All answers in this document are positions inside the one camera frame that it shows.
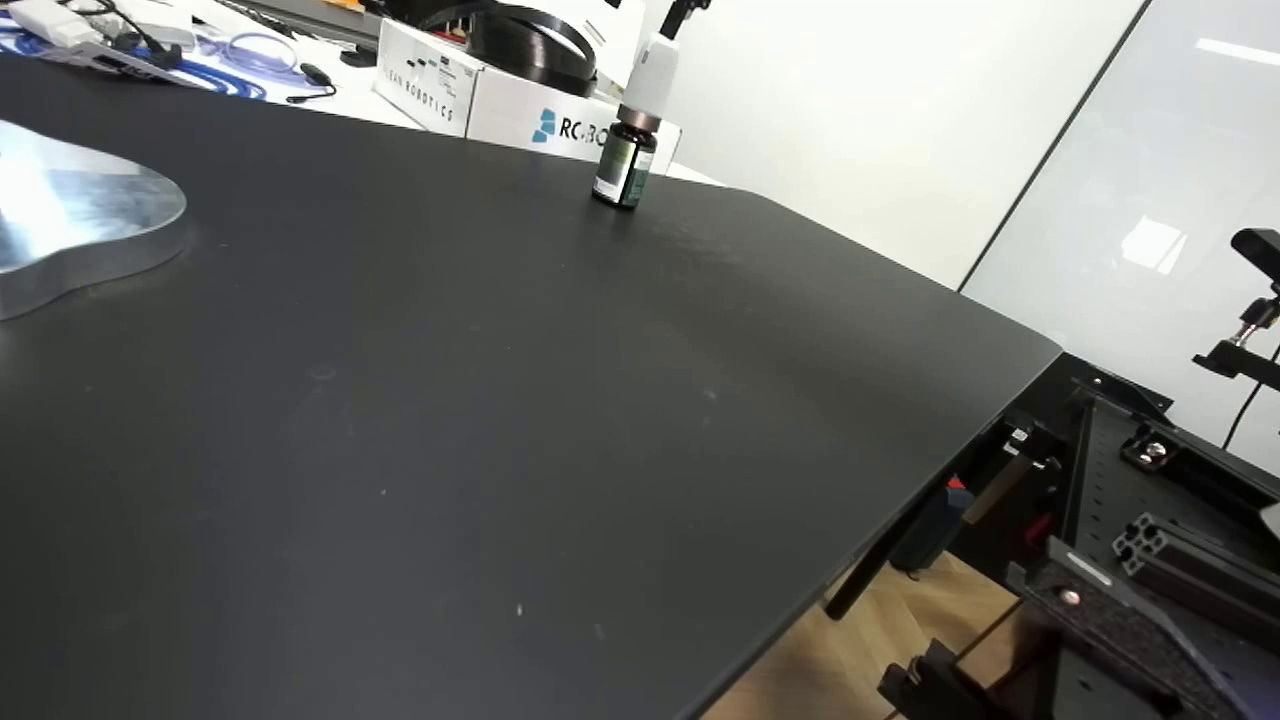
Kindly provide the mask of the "dark bottle with white cap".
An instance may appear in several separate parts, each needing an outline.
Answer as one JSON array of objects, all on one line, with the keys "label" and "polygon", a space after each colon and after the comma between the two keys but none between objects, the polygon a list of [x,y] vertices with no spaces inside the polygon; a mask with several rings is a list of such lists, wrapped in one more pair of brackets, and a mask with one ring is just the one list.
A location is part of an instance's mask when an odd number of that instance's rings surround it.
[{"label": "dark bottle with white cap", "polygon": [[660,32],[650,35],[608,129],[591,187],[595,199],[625,210],[637,206],[657,156],[657,132],[677,69],[678,44]]}]

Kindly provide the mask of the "white printed cardboard box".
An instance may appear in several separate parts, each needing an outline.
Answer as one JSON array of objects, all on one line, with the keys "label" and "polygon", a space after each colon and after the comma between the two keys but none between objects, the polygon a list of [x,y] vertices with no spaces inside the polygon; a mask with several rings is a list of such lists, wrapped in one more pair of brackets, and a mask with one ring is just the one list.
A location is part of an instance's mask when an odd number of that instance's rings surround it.
[{"label": "white printed cardboard box", "polygon": [[[449,6],[463,0],[442,0]],[[639,51],[643,0],[512,0],[549,12],[581,32],[596,53],[596,88],[588,97],[511,76],[471,58],[463,26],[422,31],[408,26],[439,6],[416,3],[379,28],[375,94],[424,129],[532,152],[595,163]],[[652,174],[669,172],[682,136],[666,109]]]}]

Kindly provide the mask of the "clear plastic tube coil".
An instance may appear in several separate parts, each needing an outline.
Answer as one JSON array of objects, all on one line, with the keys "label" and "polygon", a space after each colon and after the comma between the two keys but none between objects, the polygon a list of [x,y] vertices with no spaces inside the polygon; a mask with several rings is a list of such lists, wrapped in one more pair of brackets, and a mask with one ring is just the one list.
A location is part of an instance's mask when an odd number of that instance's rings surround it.
[{"label": "clear plastic tube coil", "polygon": [[300,59],[284,38],[260,32],[238,35],[198,35],[197,49],[206,56],[218,56],[238,70],[259,76],[292,76]]}]

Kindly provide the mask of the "blue white printed sheet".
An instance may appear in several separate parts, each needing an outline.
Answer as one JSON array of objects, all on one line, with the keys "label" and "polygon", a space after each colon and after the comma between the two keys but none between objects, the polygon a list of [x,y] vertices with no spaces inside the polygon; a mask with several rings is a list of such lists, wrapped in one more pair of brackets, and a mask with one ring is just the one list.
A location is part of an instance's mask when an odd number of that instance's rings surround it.
[{"label": "blue white printed sheet", "polygon": [[183,60],[177,69],[163,70],[151,67],[142,59],[131,60],[110,47],[104,47],[101,51],[74,51],[69,47],[55,47],[45,38],[22,28],[6,12],[0,12],[0,55],[33,58],[64,67],[93,70],[101,76],[202,88],[230,97],[268,100],[268,91],[261,85],[218,67]]}]

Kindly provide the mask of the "white power adapter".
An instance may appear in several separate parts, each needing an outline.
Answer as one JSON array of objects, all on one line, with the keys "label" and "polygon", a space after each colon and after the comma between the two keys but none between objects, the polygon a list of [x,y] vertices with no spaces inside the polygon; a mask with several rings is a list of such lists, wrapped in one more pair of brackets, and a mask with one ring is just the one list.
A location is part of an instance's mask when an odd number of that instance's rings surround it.
[{"label": "white power adapter", "polygon": [[13,0],[4,12],[22,29],[54,47],[101,45],[102,36],[82,15],[55,0]]}]

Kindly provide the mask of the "silver metal plate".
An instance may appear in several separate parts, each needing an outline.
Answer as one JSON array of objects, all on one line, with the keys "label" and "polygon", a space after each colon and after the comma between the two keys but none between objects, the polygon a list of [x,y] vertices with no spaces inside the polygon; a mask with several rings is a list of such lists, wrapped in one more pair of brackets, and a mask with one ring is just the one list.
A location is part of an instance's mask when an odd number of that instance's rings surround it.
[{"label": "silver metal plate", "polygon": [[0,120],[0,322],[178,256],[187,209],[157,170]]}]

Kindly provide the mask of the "black perforated metal stand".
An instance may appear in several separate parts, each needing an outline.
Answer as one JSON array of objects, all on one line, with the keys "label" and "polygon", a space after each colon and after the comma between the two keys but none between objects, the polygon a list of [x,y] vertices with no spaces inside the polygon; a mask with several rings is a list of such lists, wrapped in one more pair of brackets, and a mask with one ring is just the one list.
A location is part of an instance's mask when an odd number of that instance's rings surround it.
[{"label": "black perforated metal stand", "polygon": [[1280,479],[1169,398],[1056,361],[893,533],[1012,594],[973,641],[887,666],[886,720],[1280,720]]}]

